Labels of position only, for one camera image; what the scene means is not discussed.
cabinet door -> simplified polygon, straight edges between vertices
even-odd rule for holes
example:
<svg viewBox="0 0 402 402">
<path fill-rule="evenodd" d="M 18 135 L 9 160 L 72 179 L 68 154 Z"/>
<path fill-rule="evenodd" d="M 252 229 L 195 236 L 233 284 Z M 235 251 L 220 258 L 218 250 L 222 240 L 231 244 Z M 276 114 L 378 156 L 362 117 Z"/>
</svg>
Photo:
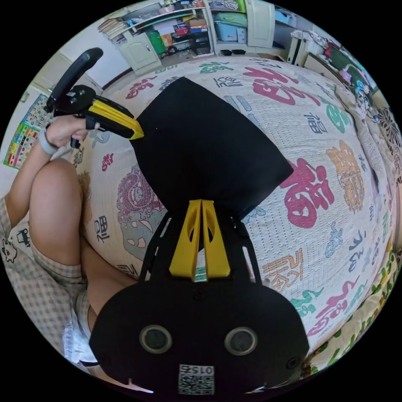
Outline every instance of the cabinet door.
<svg viewBox="0 0 402 402">
<path fill-rule="evenodd" d="M 134 72 L 159 61 L 146 33 L 135 36 L 130 42 L 119 47 Z"/>
<path fill-rule="evenodd" d="M 68 60 L 60 52 L 57 52 L 41 68 L 38 74 L 36 74 L 35 78 L 32 80 L 33 85 L 50 95 L 55 85 L 71 66 L 73 61 Z M 97 95 L 100 95 L 103 91 L 102 88 L 86 74 L 77 81 L 77 85 L 86 85 L 94 89 Z"/>
<path fill-rule="evenodd" d="M 247 45 L 272 48 L 275 6 L 263 0 L 246 0 Z"/>
</svg>

knee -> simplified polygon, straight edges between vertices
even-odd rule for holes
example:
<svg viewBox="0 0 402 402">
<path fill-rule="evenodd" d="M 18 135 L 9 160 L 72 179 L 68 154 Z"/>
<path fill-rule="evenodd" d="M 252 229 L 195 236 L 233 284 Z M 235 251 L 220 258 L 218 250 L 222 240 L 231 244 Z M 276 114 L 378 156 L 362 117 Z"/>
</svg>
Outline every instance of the knee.
<svg viewBox="0 0 402 402">
<path fill-rule="evenodd" d="M 36 175 L 32 191 L 42 196 L 79 195 L 80 186 L 74 165 L 62 158 L 49 162 Z"/>
</svg>

screw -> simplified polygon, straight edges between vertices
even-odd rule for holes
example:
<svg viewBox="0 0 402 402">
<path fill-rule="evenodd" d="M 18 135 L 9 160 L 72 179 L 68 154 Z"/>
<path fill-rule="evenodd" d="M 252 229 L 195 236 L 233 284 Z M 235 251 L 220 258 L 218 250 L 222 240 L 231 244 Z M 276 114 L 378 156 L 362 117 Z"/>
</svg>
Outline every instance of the screw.
<svg viewBox="0 0 402 402">
<path fill-rule="evenodd" d="M 200 289 L 196 289 L 196 290 L 193 292 L 193 299 L 194 299 L 196 302 L 200 302 L 200 301 L 204 300 L 205 297 L 206 297 L 205 292 L 202 291 L 202 290 L 200 290 Z"/>
<path fill-rule="evenodd" d="M 289 359 L 286 363 L 286 368 L 288 370 L 293 370 L 294 368 L 297 367 L 297 365 L 300 363 L 300 358 L 299 357 L 292 357 Z"/>
</svg>

yellow plastic bracket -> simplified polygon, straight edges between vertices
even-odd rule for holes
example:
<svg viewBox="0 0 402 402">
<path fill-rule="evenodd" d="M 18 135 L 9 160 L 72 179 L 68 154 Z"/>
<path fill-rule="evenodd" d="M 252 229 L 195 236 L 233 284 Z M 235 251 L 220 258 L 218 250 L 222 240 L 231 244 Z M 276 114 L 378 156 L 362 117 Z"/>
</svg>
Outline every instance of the yellow plastic bracket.
<svg viewBox="0 0 402 402">
<path fill-rule="evenodd" d="M 169 271 L 195 280 L 201 230 L 201 200 L 190 201 Z"/>
<path fill-rule="evenodd" d="M 207 278 L 226 278 L 230 266 L 213 201 L 202 200 L 202 217 Z"/>
<path fill-rule="evenodd" d="M 144 132 L 142 131 L 142 128 L 137 120 L 132 119 L 121 111 L 116 110 L 112 106 L 109 106 L 100 100 L 95 100 L 92 106 L 89 108 L 89 111 L 133 130 L 134 134 L 131 138 L 129 138 L 129 140 L 142 138 L 144 136 Z"/>
</svg>

qr code label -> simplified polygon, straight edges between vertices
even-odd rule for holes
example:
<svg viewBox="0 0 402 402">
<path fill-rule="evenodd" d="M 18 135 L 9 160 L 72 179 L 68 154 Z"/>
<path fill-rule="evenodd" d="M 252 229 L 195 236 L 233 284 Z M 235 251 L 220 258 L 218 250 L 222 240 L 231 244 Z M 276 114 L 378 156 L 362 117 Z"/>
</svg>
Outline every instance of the qr code label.
<svg viewBox="0 0 402 402">
<path fill-rule="evenodd" d="M 184 395 L 214 395 L 214 367 L 181 364 L 179 367 L 178 388 L 179 394 Z"/>
</svg>

